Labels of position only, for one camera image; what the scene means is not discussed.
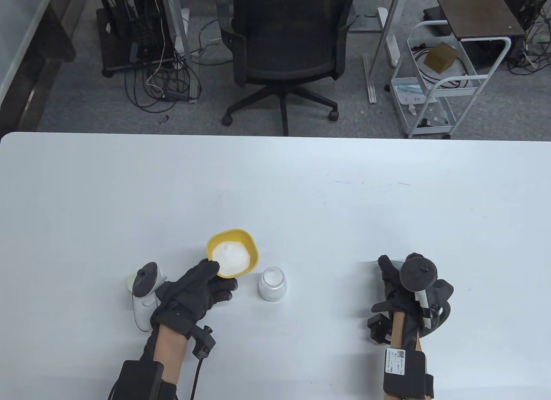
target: white metal cart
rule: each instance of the white metal cart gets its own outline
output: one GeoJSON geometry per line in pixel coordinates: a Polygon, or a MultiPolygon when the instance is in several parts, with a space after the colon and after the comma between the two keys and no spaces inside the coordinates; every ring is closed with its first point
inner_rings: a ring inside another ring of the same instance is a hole
{"type": "Polygon", "coordinates": [[[423,26],[447,24],[447,20],[427,21],[417,24],[408,36],[405,48],[402,50],[400,60],[394,70],[394,75],[392,75],[390,90],[408,138],[416,134],[429,133],[445,133],[444,138],[452,136],[511,48],[509,37],[469,37],[457,40],[453,33],[444,37],[413,37],[414,32],[423,26]],[[462,43],[467,41],[504,42],[503,51],[488,73],[478,74],[475,71],[462,46],[462,43]],[[419,57],[418,49],[431,48],[441,42],[457,50],[459,56],[453,66],[445,71],[443,75],[437,75],[430,71],[432,75],[428,77],[427,70],[429,69],[426,66],[421,67],[423,58],[419,57]],[[398,77],[398,72],[405,58],[413,61],[415,77],[398,77]],[[447,97],[457,96],[469,96],[470,100],[456,119],[447,97]]]}

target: black mesh chair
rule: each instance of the black mesh chair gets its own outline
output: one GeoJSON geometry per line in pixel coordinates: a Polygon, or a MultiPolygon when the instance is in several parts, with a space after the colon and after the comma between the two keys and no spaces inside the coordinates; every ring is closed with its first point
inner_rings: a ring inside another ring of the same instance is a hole
{"type": "Polygon", "coordinates": [[[233,112],[271,95],[279,97],[285,136],[288,94],[330,107],[332,122],[339,118],[337,103],[299,85],[344,73],[347,32],[356,19],[352,0],[216,0],[216,6],[236,84],[266,86],[228,107],[224,126],[232,125],[233,112]]]}

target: cardboard box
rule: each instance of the cardboard box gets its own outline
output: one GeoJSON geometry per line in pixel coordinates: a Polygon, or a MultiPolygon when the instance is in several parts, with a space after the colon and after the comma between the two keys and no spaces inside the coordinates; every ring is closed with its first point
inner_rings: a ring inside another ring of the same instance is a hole
{"type": "Polygon", "coordinates": [[[442,74],[455,63],[459,53],[446,43],[440,43],[431,48],[425,57],[425,66],[442,74]]]}

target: white container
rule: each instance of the white container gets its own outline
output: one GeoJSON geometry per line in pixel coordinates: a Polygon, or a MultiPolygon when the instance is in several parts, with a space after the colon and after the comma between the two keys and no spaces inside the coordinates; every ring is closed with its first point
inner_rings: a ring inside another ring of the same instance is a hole
{"type": "Polygon", "coordinates": [[[283,271],[277,267],[267,268],[260,276],[258,292],[266,301],[281,300],[287,292],[287,280],[283,271]]]}

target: yellow bowl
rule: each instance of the yellow bowl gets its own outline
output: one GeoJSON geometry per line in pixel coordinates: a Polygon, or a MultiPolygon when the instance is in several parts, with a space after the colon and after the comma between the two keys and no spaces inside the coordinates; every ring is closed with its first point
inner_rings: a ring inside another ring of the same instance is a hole
{"type": "Polygon", "coordinates": [[[246,270],[237,275],[223,276],[218,273],[218,276],[221,278],[235,278],[237,276],[248,274],[256,268],[256,265],[258,265],[258,249],[256,248],[256,243],[254,243],[252,236],[250,236],[248,232],[243,231],[243,229],[230,229],[229,231],[214,235],[207,243],[207,256],[209,260],[212,260],[212,252],[214,249],[222,242],[226,241],[240,242],[245,245],[248,254],[251,256],[251,262],[246,270]]]}

